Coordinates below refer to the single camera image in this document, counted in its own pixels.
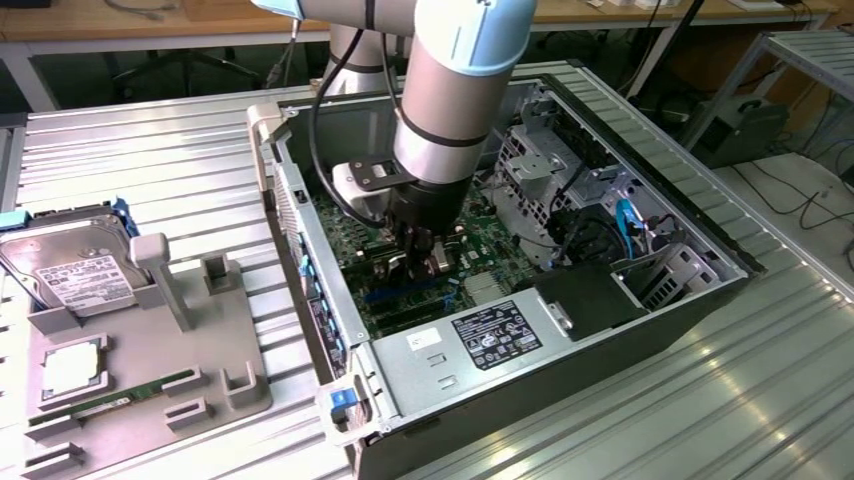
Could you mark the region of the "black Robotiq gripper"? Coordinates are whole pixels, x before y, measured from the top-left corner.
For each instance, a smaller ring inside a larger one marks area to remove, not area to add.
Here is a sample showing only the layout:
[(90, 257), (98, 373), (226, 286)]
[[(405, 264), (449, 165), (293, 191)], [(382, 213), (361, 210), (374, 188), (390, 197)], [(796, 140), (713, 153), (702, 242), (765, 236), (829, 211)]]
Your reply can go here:
[(390, 219), (394, 233), (410, 230), (447, 234), (463, 209), (469, 181), (433, 184), (423, 181), (401, 184), (391, 189)]

